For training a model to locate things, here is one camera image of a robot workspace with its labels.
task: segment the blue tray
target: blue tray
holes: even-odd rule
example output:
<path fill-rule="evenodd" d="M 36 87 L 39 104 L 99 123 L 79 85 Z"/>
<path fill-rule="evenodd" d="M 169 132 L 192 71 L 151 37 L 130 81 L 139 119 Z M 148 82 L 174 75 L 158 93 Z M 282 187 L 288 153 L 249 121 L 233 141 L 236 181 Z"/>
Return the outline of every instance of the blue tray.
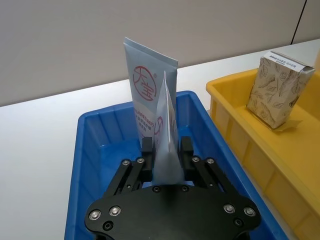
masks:
<path fill-rule="evenodd" d="M 288 239 L 213 124 L 197 95 L 177 93 L 180 136 L 190 136 L 194 154 L 214 157 L 236 189 L 250 197 L 262 215 L 252 240 Z M 88 206 L 102 197 L 123 159 L 140 156 L 132 102 L 87 112 L 78 121 L 65 240 L 92 240 L 84 224 Z"/>

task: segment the yellow bin wall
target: yellow bin wall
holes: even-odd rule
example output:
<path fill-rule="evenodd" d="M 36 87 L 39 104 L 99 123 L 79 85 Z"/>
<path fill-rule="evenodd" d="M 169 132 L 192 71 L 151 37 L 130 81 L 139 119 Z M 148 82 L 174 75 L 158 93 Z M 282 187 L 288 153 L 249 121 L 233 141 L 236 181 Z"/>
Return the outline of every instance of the yellow bin wall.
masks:
<path fill-rule="evenodd" d="M 295 234 L 320 240 L 320 73 L 294 106 L 297 128 L 275 132 L 247 109 L 257 69 L 206 85 L 210 116 L 238 160 L 261 186 Z"/>

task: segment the cardboard box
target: cardboard box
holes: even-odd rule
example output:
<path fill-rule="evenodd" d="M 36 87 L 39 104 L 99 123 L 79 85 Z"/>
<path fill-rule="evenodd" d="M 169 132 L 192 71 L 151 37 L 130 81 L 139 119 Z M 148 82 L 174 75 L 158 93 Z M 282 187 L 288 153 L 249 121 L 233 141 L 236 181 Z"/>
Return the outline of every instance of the cardboard box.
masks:
<path fill-rule="evenodd" d="M 272 129 L 282 125 L 315 69 L 270 51 L 260 59 L 247 108 Z"/>

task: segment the white table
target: white table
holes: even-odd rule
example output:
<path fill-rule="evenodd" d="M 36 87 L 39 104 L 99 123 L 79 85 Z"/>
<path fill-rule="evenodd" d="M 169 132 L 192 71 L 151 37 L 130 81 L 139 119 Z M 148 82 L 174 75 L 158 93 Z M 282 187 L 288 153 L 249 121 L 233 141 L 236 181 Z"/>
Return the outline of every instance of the white table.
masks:
<path fill-rule="evenodd" d="M 320 39 L 275 50 L 313 65 L 319 48 Z M 265 52 L 180 68 L 177 90 L 209 109 L 206 83 L 257 68 Z M 64 238 L 78 118 L 131 100 L 123 80 L 0 107 L 0 239 Z"/>

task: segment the yellow crate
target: yellow crate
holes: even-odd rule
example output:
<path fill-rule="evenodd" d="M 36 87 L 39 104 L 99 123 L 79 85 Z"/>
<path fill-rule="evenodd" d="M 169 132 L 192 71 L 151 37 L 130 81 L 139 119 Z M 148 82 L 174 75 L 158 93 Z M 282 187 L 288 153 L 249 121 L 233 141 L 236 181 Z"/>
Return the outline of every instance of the yellow crate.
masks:
<path fill-rule="evenodd" d="M 320 240 L 320 73 L 310 79 L 289 117 L 302 122 L 276 132 L 246 109 L 257 71 L 208 82 L 210 116 L 295 234 Z"/>

